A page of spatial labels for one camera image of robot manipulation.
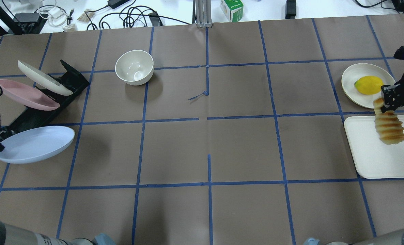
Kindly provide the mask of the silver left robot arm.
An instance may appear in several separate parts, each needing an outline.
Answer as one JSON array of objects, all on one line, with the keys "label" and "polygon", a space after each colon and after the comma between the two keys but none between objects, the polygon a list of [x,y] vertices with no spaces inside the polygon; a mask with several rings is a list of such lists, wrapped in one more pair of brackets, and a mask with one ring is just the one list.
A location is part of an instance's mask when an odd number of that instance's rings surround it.
[{"label": "silver left robot arm", "polygon": [[[75,133],[69,127],[39,127],[2,138],[0,123],[0,160],[10,164],[35,163],[63,152],[73,141]],[[76,238],[65,241],[32,232],[0,221],[0,245],[114,245],[107,234],[92,240]]]}]

